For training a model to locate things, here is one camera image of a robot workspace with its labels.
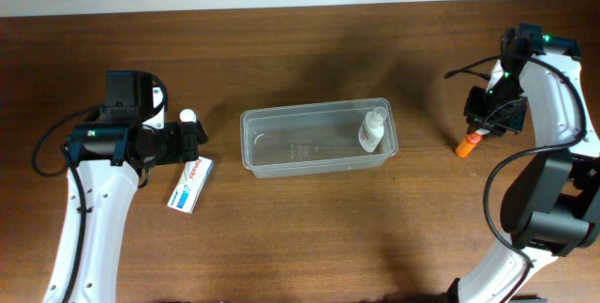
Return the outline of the black bottle white cap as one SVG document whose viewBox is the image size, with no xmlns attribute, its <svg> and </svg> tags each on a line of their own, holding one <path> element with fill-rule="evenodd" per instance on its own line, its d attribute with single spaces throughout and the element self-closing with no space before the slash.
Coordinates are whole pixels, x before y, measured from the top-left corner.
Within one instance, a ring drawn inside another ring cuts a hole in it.
<svg viewBox="0 0 600 303">
<path fill-rule="evenodd" d="M 193 110 L 184 109 L 179 114 L 179 117 L 182 123 L 182 131 L 185 132 L 186 135 L 193 137 L 198 145 L 206 144 L 208 142 L 207 133 Z"/>
</svg>

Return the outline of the orange tube white cap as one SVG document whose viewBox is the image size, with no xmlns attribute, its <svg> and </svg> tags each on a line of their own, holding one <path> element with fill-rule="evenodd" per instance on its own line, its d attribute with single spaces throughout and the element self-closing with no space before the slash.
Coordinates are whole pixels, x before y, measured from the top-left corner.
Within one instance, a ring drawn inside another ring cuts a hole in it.
<svg viewBox="0 0 600 303">
<path fill-rule="evenodd" d="M 487 129 L 477 129 L 468 133 L 456 147 L 455 154 L 460 158 L 468 157 L 487 134 L 489 134 Z"/>
</svg>

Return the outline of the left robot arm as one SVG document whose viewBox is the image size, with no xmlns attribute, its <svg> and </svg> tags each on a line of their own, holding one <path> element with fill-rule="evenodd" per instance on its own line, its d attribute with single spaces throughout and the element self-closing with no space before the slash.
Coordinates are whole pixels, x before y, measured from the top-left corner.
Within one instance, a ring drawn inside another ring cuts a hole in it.
<svg viewBox="0 0 600 303">
<path fill-rule="evenodd" d="M 46 302 L 113 302 L 129 207 L 160 165 L 194 163 L 207 141 L 184 110 L 168 123 L 168 91 L 156 75 L 109 70 L 105 100 L 61 145 L 67 208 Z"/>
</svg>

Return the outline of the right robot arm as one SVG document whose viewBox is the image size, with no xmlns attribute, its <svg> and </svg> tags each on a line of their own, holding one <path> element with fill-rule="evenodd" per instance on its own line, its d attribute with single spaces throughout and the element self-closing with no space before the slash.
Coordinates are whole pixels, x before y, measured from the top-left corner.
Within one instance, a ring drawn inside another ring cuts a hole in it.
<svg viewBox="0 0 600 303">
<path fill-rule="evenodd" d="M 581 89 L 581 54 L 570 38 L 522 23 L 500 40 L 486 87 L 474 87 L 464 115 L 466 157 L 484 137 L 520 133 L 532 119 L 533 148 L 502 160 L 483 191 L 496 238 L 481 263 L 455 279 L 446 302 L 515 302 L 536 272 L 599 236 L 599 138 Z"/>
</svg>

